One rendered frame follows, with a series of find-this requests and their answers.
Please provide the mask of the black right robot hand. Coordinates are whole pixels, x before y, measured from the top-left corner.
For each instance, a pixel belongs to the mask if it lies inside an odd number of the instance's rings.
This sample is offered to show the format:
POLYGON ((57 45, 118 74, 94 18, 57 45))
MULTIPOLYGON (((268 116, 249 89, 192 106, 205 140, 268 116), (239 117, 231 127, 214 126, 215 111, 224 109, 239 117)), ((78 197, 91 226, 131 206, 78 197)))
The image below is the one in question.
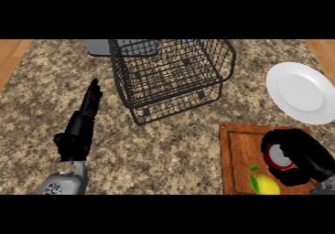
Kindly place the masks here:
POLYGON ((304 185, 311 179, 323 182, 335 176, 335 159, 324 146, 301 129, 268 131, 262 136, 261 152, 270 144, 279 144, 283 155, 293 162, 293 166, 286 170, 267 167, 285 186, 304 185))

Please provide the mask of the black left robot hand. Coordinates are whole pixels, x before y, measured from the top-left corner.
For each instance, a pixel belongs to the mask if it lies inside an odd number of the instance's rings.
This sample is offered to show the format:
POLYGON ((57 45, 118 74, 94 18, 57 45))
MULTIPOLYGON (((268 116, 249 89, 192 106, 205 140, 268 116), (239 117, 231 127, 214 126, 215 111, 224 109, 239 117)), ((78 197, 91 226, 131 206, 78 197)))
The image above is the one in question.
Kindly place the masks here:
POLYGON ((87 160, 94 119, 101 97, 103 92, 100 91, 98 81, 93 79, 87 87, 81 108, 72 113, 65 132, 57 133, 54 136, 54 143, 62 162, 87 160))

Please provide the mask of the brown wooden cutting board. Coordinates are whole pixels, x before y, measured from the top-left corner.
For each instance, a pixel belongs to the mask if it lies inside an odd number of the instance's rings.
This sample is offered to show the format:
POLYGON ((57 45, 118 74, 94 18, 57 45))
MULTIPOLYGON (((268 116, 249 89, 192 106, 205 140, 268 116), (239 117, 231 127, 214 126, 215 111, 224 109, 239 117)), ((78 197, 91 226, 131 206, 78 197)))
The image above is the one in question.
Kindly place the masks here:
POLYGON ((283 195, 307 195, 314 189, 314 180, 305 185, 285 186, 271 176, 262 160, 261 141, 264 134, 282 129, 282 126, 254 125, 221 122, 218 124, 218 141, 221 155, 221 180, 224 195, 252 195, 249 186, 249 171, 252 165, 259 167, 259 173, 270 176, 279 184, 283 195))

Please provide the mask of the yellow lemon with leaf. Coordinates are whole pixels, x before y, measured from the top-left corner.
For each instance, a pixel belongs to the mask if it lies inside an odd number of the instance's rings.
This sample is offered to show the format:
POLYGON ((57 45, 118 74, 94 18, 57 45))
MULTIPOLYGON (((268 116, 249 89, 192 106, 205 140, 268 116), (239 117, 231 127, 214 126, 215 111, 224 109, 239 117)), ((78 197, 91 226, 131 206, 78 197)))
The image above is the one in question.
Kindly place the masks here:
POLYGON ((279 195, 280 194, 279 184, 268 175, 259 173, 259 167, 256 165, 252 165, 248 168, 248 172, 249 172, 248 183, 252 192, 256 195, 279 195))

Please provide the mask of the white round plate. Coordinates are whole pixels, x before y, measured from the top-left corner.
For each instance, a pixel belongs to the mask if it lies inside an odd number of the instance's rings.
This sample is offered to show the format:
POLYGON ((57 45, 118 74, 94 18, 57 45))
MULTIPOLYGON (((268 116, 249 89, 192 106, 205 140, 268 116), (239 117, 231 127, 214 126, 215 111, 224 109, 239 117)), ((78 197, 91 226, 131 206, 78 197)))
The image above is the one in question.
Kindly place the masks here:
POLYGON ((265 89, 282 111, 307 124, 335 121, 335 87, 307 65, 280 62, 265 74, 265 89))

